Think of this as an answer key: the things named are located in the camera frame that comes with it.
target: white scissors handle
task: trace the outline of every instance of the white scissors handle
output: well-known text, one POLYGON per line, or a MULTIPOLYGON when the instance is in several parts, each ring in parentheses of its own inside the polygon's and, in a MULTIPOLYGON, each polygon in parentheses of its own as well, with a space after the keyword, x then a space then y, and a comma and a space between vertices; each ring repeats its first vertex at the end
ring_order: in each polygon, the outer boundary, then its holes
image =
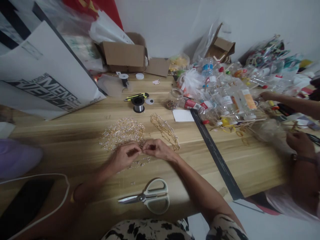
POLYGON ((151 198, 151 199, 146 199, 144 201, 144 204, 148 207, 148 209, 156 214, 156 215, 161 215, 161 214, 164 214, 168 208, 169 208, 169 205, 170 205, 170 200, 169 200, 169 195, 167 194, 168 193, 168 186, 167 186, 167 183, 161 179, 161 178, 156 178, 154 179, 148 186, 147 186, 147 189, 143 192, 143 194, 145 196, 150 196, 150 195, 154 195, 154 194, 161 194, 161 193, 165 193, 166 195, 165 196, 161 196, 161 197, 154 197, 154 198, 151 198), (154 189, 154 190, 149 190, 149 187, 155 183, 155 182, 162 182, 163 183, 163 188, 161 189, 154 189), (166 200, 166 205, 165 205, 165 208, 161 211, 156 211, 156 210, 153 210, 149 204, 152 203, 152 202, 158 202, 158 201, 162 201, 162 200, 166 200))

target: purple cloth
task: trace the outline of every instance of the purple cloth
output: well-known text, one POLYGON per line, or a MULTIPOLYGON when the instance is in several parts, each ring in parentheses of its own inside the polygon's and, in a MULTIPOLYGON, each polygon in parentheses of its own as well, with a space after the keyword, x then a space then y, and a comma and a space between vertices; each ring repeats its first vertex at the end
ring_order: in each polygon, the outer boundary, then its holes
POLYGON ((19 177, 40 162, 41 148, 35 148, 12 139, 0 139, 0 178, 19 177))

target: black ruler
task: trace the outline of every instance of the black ruler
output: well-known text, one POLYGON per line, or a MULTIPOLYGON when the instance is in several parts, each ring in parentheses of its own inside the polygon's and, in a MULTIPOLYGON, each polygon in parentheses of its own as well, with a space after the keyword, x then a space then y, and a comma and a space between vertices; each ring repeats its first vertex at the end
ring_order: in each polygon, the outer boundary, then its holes
POLYGON ((243 199, 243 194, 240 191, 239 186, 237 185, 236 181, 234 180, 226 162, 224 161, 221 153, 219 152, 216 144, 214 143, 212 137, 210 136, 208 129, 205 125, 202 124, 202 121, 198 115, 198 112, 194 109, 191 110, 191 114, 193 116, 194 121, 197 124, 197 127, 202 135, 204 142, 206 143, 211 156, 216 163, 218 170, 233 198, 233 200, 243 199))

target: floral shirt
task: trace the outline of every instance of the floral shirt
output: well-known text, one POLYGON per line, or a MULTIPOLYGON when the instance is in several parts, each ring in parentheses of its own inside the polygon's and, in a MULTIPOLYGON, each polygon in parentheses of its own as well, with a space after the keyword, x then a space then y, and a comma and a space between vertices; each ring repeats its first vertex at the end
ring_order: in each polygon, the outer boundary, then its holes
MULTIPOLYGON (((192 240, 188 224, 169 223, 156 219, 125 220, 112 227, 102 240, 192 240)), ((244 231, 228 216, 217 215, 206 237, 207 240, 247 240, 244 231)))

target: white cable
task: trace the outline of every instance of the white cable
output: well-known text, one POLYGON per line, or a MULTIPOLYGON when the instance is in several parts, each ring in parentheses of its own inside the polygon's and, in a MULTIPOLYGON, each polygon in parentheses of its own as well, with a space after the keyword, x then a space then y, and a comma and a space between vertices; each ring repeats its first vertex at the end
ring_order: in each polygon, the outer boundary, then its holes
POLYGON ((4 184, 4 183, 13 182, 13 181, 21 180, 21 179, 32 178, 32 177, 37 177, 37 176, 45 176, 45 175, 59 175, 59 176, 64 176, 64 178, 66 179, 66 183, 67 183, 68 187, 67 187, 66 194, 65 194, 65 196, 64 196, 64 198, 62 200, 62 203, 55 210, 53 210, 51 213, 47 214, 46 216, 40 218, 39 220, 35 221, 31 225, 29 225, 26 228, 22 229, 20 232, 16 233, 15 235, 13 235, 8 240, 15 239, 16 237, 18 237, 19 235, 21 235, 22 233, 24 233, 28 229, 32 228, 33 226, 35 226, 39 222, 45 220, 46 218, 48 218, 49 216, 54 214, 56 211, 58 211, 62 207, 62 205, 64 204, 64 202, 67 199, 67 196, 68 196, 68 193, 69 193, 69 189, 70 189, 70 183, 68 181, 68 177, 66 175, 62 174, 62 173, 43 173, 43 174, 37 174, 37 175, 28 176, 28 177, 16 178, 16 179, 11 179, 11 180, 8 180, 8 181, 0 182, 0 185, 1 185, 1 184, 4 184))

